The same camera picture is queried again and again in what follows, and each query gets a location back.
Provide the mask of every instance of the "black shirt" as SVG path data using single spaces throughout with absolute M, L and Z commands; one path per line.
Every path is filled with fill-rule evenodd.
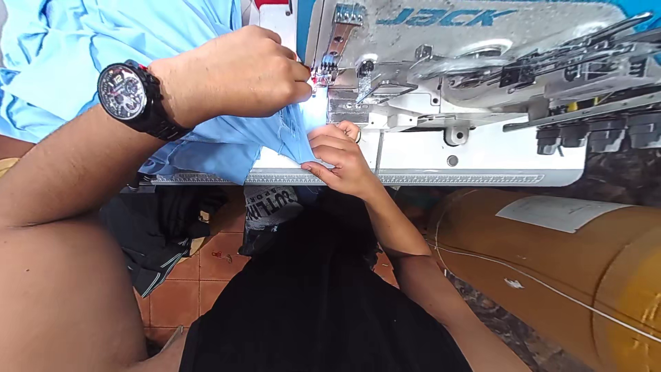
M 448 331 L 371 270 L 373 233 L 355 226 L 319 210 L 279 226 L 193 323 L 180 372 L 470 371 Z

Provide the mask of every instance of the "wristwatch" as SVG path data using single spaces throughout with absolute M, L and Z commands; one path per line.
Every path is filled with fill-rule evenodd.
M 136 61 L 112 64 L 98 78 L 98 99 L 116 120 L 164 141 L 185 136 L 190 129 L 168 118 L 163 108 L 161 82 Z

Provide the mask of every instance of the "watch face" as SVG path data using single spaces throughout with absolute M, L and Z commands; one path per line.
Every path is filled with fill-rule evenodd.
M 103 107 L 120 120 L 137 117 L 147 104 L 142 81 L 124 66 L 113 66 L 103 72 L 99 78 L 98 97 Z

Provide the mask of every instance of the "industrial sewing machine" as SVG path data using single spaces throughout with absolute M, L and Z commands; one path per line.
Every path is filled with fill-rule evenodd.
M 259 0 L 242 13 L 312 67 L 307 114 L 363 127 L 385 184 L 562 186 L 586 150 L 661 147 L 658 2 Z M 316 182 L 268 149 L 247 180 Z

